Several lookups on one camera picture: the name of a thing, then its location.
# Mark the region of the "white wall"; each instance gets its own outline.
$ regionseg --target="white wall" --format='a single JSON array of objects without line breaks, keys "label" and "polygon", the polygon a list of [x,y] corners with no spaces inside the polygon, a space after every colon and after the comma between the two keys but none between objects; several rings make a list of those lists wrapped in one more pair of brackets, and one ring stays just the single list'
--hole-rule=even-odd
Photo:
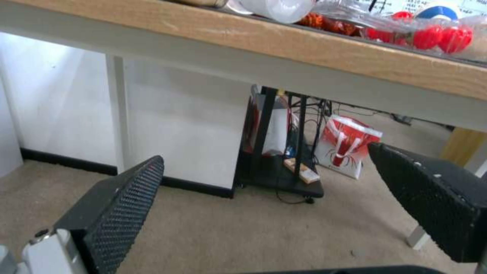
[{"label": "white wall", "polygon": [[160,154],[165,176],[231,188],[251,85],[125,60],[129,159]]},{"label": "white wall", "polygon": [[116,165],[103,54],[0,33],[20,146]]},{"label": "white wall", "polygon": [[19,143],[0,75],[0,177],[22,165]]},{"label": "white wall", "polygon": [[[103,54],[0,33],[0,73],[21,147],[116,165]],[[135,60],[125,81],[129,166],[231,188],[251,85]]]}]

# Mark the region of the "red and white bag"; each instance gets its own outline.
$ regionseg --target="red and white bag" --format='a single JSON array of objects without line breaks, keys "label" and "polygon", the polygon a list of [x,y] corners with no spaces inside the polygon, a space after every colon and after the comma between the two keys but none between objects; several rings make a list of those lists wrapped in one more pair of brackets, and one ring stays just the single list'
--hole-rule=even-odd
[{"label": "red and white bag", "polygon": [[367,144],[379,142],[382,132],[353,118],[332,115],[316,147],[319,164],[358,179]]}]

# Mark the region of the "gift bag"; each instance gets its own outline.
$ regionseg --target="gift bag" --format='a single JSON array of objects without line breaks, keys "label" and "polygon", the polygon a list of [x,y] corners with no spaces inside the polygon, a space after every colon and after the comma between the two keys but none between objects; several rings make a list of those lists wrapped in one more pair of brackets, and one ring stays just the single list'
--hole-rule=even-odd
[{"label": "gift bag", "polygon": [[[251,153],[254,149],[264,101],[265,95],[252,92],[244,126],[244,136],[247,139],[246,144],[243,146],[245,152]],[[263,155],[274,156],[284,154],[289,117],[290,111],[287,107],[287,102],[282,97],[277,96],[272,109],[269,126],[267,127],[267,134],[262,149]]]},{"label": "gift bag", "polygon": [[332,115],[316,147],[319,164],[358,179],[367,144],[379,142],[382,132],[353,118]]}]

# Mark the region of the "white paper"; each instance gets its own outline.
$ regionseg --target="white paper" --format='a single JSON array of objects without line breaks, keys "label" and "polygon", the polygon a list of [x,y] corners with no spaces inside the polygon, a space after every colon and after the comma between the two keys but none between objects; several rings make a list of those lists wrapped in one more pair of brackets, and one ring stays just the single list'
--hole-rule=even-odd
[{"label": "white paper", "polygon": [[[422,6],[434,0],[378,0],[375,3],[374,13],[394,13],[398,11],[409,11],[415,13]],[[361,3],[370,4],[372,0],[359,0]],[[458,5],[462,11],[461,17],[473,15],[487,15],[486,0],[449,0],[447,2]]]}]

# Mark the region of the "clear plastic bag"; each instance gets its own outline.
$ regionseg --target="clear plastic bag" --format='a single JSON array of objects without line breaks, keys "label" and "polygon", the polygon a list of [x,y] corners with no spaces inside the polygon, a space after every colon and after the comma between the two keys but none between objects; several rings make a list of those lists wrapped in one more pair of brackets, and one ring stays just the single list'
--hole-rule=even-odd
[{"label": "clear plastic bag", "polygon": [[312,12],[316,16],[323,16],[324,19],[320,19],[323,22],[339,20],[350,24],[360,30],[362,37],[369,40],[427,51],[439,56],[487,61],[486,16],[466,17],[457,21],[417,19],[412,18],[412,14],[407,18],[395,15],[383,17],[369,13],[366,4],[355,0],[318,2]]}]

